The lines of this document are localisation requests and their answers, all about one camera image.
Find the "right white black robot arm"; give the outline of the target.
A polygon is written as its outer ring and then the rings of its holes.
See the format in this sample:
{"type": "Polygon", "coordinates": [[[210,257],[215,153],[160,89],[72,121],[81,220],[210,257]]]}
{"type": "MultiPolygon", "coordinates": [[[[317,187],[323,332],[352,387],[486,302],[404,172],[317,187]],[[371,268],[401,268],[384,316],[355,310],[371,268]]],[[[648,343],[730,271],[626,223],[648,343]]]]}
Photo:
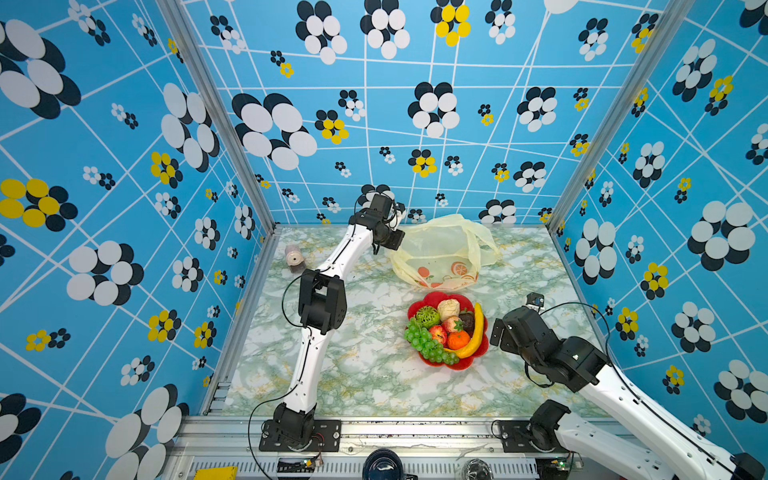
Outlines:
{"type": "Polygon", "coordinates": [[[586,456],[624,479],[763,479],[766,467],[746,452],[731,453],[688,428],[634,385],[592,342],[561,339],[535,304],[495,321],[490,343],[520,357],[527,370],[588,399],[632,435],[627,441],[547,400],[530,417],[529,442],[586,456]]]}

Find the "fake red strawberry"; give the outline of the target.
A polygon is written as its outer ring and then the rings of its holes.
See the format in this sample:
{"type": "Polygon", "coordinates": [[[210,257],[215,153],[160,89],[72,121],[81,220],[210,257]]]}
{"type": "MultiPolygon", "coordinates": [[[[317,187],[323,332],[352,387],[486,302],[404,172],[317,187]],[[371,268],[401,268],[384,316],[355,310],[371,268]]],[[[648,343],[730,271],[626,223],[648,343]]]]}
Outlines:
{"type": "Polygon", "coordinates": [[[458,333],[464,330],[464,322],[459,316],[447,318],[442,322],[441,326],[448,334],[458,333]]]}

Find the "fake orange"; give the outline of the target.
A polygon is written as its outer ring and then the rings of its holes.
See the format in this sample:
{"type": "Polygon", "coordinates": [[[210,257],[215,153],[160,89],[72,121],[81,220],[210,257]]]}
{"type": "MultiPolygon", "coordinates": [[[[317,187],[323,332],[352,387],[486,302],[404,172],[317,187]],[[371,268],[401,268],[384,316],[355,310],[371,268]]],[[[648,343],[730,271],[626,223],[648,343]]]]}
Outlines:
{"type": "Polygon", "coordinates": [[[453,351],[458,351],[466,347],[471,340],[471,336],[466,331],[451,332],[448,334],[446,347],[453,351]]]}

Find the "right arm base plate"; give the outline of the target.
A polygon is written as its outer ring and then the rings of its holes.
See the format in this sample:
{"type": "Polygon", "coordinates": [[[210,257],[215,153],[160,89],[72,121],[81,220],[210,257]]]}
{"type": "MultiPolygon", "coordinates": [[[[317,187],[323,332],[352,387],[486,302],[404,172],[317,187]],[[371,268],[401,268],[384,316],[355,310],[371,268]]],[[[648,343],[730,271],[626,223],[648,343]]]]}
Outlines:
{"type": "Polygon", "coordinates": [[[565,454],[553,430],[526,420],[494,420],[491,433],[505,453],[565,454]]]}

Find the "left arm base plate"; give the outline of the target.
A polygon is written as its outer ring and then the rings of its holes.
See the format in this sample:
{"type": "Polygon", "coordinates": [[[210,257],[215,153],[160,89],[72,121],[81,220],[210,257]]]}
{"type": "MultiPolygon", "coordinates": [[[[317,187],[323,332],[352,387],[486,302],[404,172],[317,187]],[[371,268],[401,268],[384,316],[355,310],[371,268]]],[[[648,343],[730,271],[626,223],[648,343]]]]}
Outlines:
{"type": "Polygon", "coordinates": [[[260,452],[338,452],[342,422],[332,419],[315,419],[298,427],[284,427],[274,420],[267,420],[259,441],[260,452]]]}

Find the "fake green grapes bunch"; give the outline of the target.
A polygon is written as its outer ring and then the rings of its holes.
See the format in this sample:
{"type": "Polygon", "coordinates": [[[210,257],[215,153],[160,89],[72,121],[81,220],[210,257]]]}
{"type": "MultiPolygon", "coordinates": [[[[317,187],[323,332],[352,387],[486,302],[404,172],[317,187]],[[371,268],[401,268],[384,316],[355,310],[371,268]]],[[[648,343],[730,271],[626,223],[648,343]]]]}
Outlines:
{"type": "Polygon", "coordinates": [[[442,346],[435,342],[429,329],[419,327],[415,319],[406,327],[404,338],[425,361],[431,364],[455,365],[459,362],[459,358],[446,349],[446,344],[442,346]]]}

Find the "fake green custard apple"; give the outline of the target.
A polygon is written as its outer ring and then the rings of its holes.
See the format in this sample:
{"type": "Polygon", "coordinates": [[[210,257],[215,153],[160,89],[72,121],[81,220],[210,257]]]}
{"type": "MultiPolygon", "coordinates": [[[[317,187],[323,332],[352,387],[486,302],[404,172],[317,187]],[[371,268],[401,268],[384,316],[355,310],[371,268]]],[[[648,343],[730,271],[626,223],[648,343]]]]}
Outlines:
{"type": "Polygon", "coordinates": [[[442,322],[440,312],[429,305],[421,307],[416,312],[415,320],[419,327],[426,329],[431,329],[442,322]]]}

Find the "fake red apple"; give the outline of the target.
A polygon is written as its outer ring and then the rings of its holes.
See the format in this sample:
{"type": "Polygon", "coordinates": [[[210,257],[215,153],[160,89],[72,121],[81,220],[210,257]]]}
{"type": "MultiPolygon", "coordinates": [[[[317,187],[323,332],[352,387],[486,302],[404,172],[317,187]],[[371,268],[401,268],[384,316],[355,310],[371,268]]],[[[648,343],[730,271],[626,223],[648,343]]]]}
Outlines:
{"type": "Polygon", "coordinates": [[[442,325],[435,325],[429,329],[429,333],[435,342],[444,346],[448,339],[448,333],[442,325]]]}

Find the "fake dark purple fruit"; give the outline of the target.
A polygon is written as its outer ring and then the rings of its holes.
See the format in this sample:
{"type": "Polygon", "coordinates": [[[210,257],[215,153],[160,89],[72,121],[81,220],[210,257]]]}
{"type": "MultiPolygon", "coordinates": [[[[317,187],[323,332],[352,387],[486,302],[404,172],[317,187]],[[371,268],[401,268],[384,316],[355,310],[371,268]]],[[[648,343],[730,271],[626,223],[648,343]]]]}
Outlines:
{"type": "Polygon", "coordinates": [[[462,311],[459,314],[459,318],[463,325],[463,330],[472,336],[475,330],[475,315],[470,311],[462,311]]]}

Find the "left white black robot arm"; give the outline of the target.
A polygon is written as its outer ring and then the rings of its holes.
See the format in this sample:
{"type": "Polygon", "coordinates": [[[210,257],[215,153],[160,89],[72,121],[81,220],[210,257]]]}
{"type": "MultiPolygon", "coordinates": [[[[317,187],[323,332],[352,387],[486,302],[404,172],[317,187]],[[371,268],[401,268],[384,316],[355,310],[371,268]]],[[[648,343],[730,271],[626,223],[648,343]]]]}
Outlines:
{"type": "Polygon", "coordinates": [[[330,256],[299,277],[299,356],[289,391],[272,418],[278,437],[294,448],[309,444],[313,435],[322,362],[347,313],[345,280],[366,250],[399,248],[405,236],[399,229],[403,216],[404,207],[392,194],[373,191],[350,217],[330,256]]]}

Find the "translucent yellowish plastic bag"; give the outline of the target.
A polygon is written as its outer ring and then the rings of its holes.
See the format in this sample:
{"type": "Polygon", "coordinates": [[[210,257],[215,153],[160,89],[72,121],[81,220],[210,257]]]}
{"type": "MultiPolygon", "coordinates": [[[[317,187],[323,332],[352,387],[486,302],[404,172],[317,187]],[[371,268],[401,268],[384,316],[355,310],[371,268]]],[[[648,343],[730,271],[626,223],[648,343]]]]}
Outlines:
{"type": "Polygon", "coordinates": [[[481,270],[496,264],[502,252],[491,230],[452,214],[407,226],[387,256],[401,280],[422,288],[455,292],[477,283],[481,270]]]}

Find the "fake yellow banana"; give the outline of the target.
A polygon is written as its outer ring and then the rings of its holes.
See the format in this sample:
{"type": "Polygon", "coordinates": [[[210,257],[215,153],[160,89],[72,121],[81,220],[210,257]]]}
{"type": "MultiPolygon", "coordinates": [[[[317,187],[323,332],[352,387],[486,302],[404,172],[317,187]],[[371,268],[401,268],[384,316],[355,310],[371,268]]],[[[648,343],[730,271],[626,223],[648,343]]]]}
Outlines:
{"type": "Polygon", "coordinates": [[[485,328],[487,322],[482,306],[479,303],[474,304],[474,320],[474,331],[473,335],[470,337],[469,342],[461,349],[452,350],[452,353],[454,353],[459,359],[469,358],[474,355],[480,349],[482,341],[485,338],[485,328]]]}

